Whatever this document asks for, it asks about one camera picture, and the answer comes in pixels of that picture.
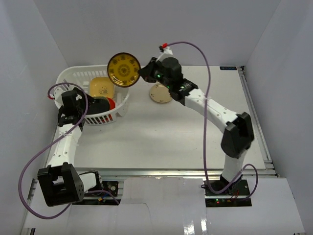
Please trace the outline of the yellow patterned round plate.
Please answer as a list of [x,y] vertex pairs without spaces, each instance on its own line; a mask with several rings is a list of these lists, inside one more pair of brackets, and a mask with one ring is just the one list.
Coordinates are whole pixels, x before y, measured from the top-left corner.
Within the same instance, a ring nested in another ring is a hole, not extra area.
[[133,86],[139,80],[139,61],[130,53],[120,52],[114,55],[107,64],[110,81],[122,88]]

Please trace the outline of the black round plate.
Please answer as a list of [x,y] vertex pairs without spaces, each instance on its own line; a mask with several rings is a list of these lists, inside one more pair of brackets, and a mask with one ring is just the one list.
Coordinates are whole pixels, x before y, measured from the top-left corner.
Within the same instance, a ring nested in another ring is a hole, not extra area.
[[95,115],[110,110],[110,102],[106,97],[95,97],[88,104],[87,115]]

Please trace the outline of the yellow square panda dish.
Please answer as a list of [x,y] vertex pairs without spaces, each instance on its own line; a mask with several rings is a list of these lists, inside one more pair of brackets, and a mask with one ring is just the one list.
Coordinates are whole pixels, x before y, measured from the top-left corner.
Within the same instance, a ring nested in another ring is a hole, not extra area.
[[89,94],[93,97],[114,97],[114,84],[108,77],[96,77],[91,80]]

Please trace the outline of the orange round plate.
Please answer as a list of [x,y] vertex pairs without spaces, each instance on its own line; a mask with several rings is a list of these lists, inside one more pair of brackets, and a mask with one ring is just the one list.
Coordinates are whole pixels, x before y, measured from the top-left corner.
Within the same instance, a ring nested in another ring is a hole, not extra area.
[[[107,99],[109,100],[110,102],[110,110],[114,109],[115,108],[115,102],[111,99],[111,98],[108,98]],[[112,117],[111,116],[100,116],[98,118],[92,118],[91,119],[93,122],[97,122],[97,123],[108,123],[110,120],[112,120]]]

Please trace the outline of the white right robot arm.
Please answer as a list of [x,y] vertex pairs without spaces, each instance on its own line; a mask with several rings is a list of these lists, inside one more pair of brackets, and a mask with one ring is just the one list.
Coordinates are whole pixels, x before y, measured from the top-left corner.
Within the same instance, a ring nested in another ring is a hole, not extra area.
[[239,188],[237,180],[242,175],[245,154],[254,141],[250,115],[238,114],[205,97],[196,84],[183,77],[181,65],[174,57],[162,61],[153,57],[138,74],[146,82],[159,82],[165,86],[172,99],[198,112],[220,130],[223,135],[221,148],[225,153],[221,190],[226,195],[233,195]]

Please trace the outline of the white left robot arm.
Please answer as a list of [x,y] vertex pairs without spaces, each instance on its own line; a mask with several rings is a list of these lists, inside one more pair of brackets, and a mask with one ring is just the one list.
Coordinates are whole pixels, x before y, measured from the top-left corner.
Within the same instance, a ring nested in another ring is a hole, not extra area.
[[89,191],[99,195],[103,183],[98,171],[77,173],[74,158],[78,140],[85,124],[83,114],[86,99],[78,88],[61,94],[62,102],[58,112],[58,137],[54,153],[45,168],[38,171],[40,187],[49,207],[81,202]]

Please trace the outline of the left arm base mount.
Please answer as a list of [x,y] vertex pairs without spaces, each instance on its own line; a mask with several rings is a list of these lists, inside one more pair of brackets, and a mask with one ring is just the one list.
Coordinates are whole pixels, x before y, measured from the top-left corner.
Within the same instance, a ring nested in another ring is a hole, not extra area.
[[88,205],[118,205],[118,181],[102,181],[88,189],[83,202]]

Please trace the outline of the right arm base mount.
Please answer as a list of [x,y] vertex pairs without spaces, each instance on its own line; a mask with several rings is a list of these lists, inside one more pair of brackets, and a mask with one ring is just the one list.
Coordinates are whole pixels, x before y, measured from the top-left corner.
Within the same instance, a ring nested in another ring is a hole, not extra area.
[[220,194],[215,194],[210,189],[202,185],[205,193],[205,205],[207,208],[230,208],[230,207],[251,207],[252,202],[247,180],[241,180],[231,189],[227,189]]

